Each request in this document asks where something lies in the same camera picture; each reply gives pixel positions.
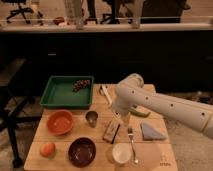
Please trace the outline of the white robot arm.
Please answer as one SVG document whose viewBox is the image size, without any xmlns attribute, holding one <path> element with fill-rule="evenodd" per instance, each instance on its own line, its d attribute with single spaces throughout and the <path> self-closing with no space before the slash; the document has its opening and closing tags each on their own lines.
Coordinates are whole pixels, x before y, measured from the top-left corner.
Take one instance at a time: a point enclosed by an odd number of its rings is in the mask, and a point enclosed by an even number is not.
<svg viewBox="0 0 213 171">
<path fill-rule="evenodd" d="M 126 116 L 134 105 L 142 106 L 213 139 L 213 105 L 150 92 L 136 73 L 117 83 L 115 94 L 112 110 L 117 115 Z"/>
</svg>

